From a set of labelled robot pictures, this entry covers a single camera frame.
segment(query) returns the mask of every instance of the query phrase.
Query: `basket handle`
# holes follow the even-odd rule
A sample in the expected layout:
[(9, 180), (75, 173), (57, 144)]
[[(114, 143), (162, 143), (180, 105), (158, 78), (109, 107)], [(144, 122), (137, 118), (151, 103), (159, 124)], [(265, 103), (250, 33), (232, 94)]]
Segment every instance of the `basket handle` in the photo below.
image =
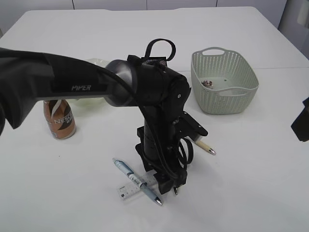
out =
[[(229, 95), (223, 95), (222, 93), (227, 92), (227, 91), (231, 91), (231, 90), (240, 90), (242, 92), (245, 93), (241, 93), (241, 94), (229, 94)], [(254, 89), (246, 89), (246, 88), (241, 88), (241, 87), (231, 87), (231, 88), (226, 88), (226, 89), (222, 89), (222, 90), (216, 90), (216, 94), (218, 94), (219, 96), (223, 96), (223, 97), (240, 97), (240, 96), (246, 96), (249, 93), (251, 93), (252, 91), (254, 91)]]
[(199, 53), (201, 53), (203, 56), (213, 56), (213, 55), (204, 55), (203, 52), (205, 51), (209, 51), (209, 50), (221, 50), (221, 51), (224, 51), (225, 52), (228, 52), (228, 50), (224, 49), (224, 48), (221, 48), (221, 47), (209, 47), (209, 48), (205, 48), (203, 50), (200, 50), (198, 51)]

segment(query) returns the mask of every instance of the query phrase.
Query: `light green basket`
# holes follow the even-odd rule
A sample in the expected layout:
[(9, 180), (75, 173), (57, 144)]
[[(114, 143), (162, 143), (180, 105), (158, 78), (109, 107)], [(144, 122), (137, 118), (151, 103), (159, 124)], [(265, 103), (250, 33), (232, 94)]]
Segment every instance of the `light green basket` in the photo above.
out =
[[(204, 55), (221, 50), (220, 55)], [(244, 111), (259, 86), (256, 75), (241, 54), (220, 47), (210, 47), (192, 54), (193, 91), (201, 109), (208, 114), (226, 115)], [(212, 81), (213, 89), (202, 85)]]

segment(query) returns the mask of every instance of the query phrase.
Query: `nescafe can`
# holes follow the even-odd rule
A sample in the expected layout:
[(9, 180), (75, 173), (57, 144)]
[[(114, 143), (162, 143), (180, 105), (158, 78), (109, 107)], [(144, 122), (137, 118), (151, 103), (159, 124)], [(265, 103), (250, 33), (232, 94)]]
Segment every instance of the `nescafe can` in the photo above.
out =
[(66, 100), (44, 101), (44, 115), (55, 138), (67, 139), (75, 133), (74, 117)]

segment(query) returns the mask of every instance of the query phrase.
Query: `ruler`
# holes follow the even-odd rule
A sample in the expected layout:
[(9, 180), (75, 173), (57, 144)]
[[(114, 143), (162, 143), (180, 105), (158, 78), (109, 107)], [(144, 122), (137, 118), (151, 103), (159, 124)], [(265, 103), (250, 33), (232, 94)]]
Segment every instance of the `ruler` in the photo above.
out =
[[(158, 183), (154, 177), (155, 173), (156, 173), (155, 171), (151, 170), (147, 172), (147, 174), (141, 177), (141, 179), (147, 183), (147, 186), (150, 187)], [(117, 188), (118, 195), (123, 201), (135, 195), (139, 191), (140, 191), (140, 188), (137, 185), (135, 185), (133, 182), (128, 182), (125, 185), (121, 185), (120, 187)]]

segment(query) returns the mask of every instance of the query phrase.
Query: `black robotic arm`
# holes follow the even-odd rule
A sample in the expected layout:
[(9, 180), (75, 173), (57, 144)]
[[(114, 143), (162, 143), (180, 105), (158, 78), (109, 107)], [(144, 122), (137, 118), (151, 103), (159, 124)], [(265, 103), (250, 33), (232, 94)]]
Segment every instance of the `black robotic arm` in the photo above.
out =
[[(104, 97), (113, 106), (138, 106), (145, 118), (136, 150), (145, 170), (155, 169), (163, 194), (186, 182), (196, 140), (207, 131), (183, 111), (190, 94), (186, 78), (136, 56), (105, 68), (45, 53), (0, 50), (0, 134), (5, 119), (15, 129), (40, 100)], [(188, 146), (186, 155), (180, 142)]]

